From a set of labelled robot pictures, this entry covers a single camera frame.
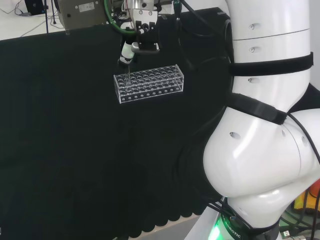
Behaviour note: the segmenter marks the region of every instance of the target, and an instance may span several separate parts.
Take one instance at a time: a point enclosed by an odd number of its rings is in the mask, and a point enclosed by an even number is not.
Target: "green light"
[[[215,225],[210,232],[208,240],[217,240],[219,235],[220,235],[220,230],[218,228],[218,225]]]

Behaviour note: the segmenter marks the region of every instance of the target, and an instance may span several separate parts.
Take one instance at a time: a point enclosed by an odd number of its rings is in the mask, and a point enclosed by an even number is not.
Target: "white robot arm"
[[[226,2],[236,64],[311,54],[308,0]],[[232,93],[287,113],[304,95],[309,82],[310,69],[235,76]],[[293,115],[320,151],[320,109]],[[203,166],[214,189],[226,196],[229,206],[254,229],[275,225],[288,205],[320,178],[315,152],[290,117],[283,124],[275,124],[231,107],[225,110],[206,145]]]

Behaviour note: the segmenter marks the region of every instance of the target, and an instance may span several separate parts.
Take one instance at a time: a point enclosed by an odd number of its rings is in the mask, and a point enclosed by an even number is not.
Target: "white wall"
[[[311,50],[314,52],[314,66],[311,69],[311,84],[320,90],[320,0],[310,0]]]

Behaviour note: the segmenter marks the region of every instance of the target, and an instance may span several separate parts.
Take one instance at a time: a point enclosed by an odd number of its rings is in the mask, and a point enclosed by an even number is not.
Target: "black fabric backdrop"
[[[217,12],[200,13],[222,31],[227,17]],[[188,14],[182,22],[205,33]],[[2,239],[136,237],[204,210],[174,185],[172,172],[186,141],[225,104],[227,64],[189,71],[173,18],[159,26],[161,52],[140,57],[131,71],[178,64],[184,92],[121,105],[113,83],[120,37],[108,26],[0,42]],[[217,39],[184,35],[181,42],[195,64],[224,55]],[[319,103],[308,91],[314,99],[296,110]]]

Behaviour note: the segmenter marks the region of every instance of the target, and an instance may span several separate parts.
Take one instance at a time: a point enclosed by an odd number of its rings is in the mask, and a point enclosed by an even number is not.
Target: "metal plate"
[[[58,0],[60,20],[66,30],[106,24],[103,0]]]

